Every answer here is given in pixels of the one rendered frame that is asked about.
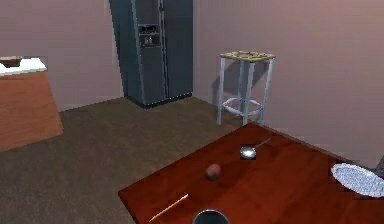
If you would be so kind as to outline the dark red wooden table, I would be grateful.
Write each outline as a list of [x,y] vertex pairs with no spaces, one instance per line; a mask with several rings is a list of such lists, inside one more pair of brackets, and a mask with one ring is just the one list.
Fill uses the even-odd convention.
[[[255,146],[255,159],[240,157]],[[119,191],[136,224],[191,224],[216,209],[231,224],[384,224],[384,198],[344,188],[331,173],[337,158],[248,124]],[[205,171],[219,164],[221,176]],[[189,197],[152,222],[158,212]]]

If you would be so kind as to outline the dark sink basin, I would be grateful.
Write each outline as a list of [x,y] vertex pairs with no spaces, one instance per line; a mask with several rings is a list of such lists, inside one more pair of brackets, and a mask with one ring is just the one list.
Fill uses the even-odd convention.
[[0,57],[0,63],[6,68],[19,67],[22,59],[22,56]]

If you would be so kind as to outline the tan pencil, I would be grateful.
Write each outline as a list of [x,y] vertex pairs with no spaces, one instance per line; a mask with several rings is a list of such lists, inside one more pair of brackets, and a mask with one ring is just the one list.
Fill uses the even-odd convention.
[[158,217],[160,217],[161,215],[163,215],[164,213],[166,213],[170,209],[172,209],[175,206],[177,206],[178,204],[180,204],[182,201],[186,200],[188,197],[189,197],[189,194],[185,194],[184,196],[179,198],[177,201],[175,201],[174,203],[172,203],[171,205],[167,206],[166,208],[164,208],[163,210],[158,212],[156,215],[154,215],[148,222],[154,221],[155,219],[157,219]]

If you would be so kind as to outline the white speckled plate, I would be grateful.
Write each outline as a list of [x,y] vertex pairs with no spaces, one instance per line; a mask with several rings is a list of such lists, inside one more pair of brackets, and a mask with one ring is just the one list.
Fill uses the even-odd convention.
[[357,165],[340,163],[331,167],[333,177],[345,188],[363,196],[384,197],[384,179]]

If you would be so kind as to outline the red apple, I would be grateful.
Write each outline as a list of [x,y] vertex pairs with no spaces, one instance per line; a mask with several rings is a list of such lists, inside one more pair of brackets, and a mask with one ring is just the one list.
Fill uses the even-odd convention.
[[211,164],[205,171],[205,177],[208,181],[217,180],[222,174],[222,168],[219,164]]

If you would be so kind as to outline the white stool with tan seat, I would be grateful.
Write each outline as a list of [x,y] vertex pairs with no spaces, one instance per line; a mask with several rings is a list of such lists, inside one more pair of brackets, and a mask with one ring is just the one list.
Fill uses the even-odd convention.
[[[234,51],[222,53],[220,55],[220,72],[218,85],[218,103],[217,103],[217,118],[216,123],[221,124],[222,111],[226,110],[234,115],[242,118],[242,124],[246,125],[250,116],[257,115],[257,122],[263,126],[265,123],[264,115],[268,102],[268,94],[271,85],[273,74],[273,66],[276,56],[274,54],[258,53],[252,51]],[[225,65],[227,60],[234,60],[240,63],[240,74],[238,79],[238,92],[236,97],[223,100],[224,81],[225,81]],[[251,99],[252,83],[257,63],[267,65],[266,84],[264,89],[263,102],[259,103]],[[245,73],[245,64],[249,65],[247,75],[246,96],[242,97],[242,80]]]

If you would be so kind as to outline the orange wooden kitchen counter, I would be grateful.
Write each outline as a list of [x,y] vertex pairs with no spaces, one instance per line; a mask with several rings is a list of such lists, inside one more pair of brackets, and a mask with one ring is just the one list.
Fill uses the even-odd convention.
[[0,152],[59,136],[63,125],[40,58],[0,63]]

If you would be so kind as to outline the silver spoon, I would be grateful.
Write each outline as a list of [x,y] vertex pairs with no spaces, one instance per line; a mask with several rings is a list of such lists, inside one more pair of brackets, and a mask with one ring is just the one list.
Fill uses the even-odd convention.
[[265,145],[270,141],[270,138],[264,140],[263,142],[255,145],[255,146],[243,146],[240,149],[240,157],[242,159],[247,159],[247,160],[252,160],[256,158],[257,155],[257,149],[260,148],[261,146]]

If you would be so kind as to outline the dark grey fridge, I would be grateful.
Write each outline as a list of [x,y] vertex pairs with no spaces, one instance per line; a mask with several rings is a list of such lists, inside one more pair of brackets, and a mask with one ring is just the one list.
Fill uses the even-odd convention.
[[193,92],[193,0],[109,0],[123,94],[142,108]]

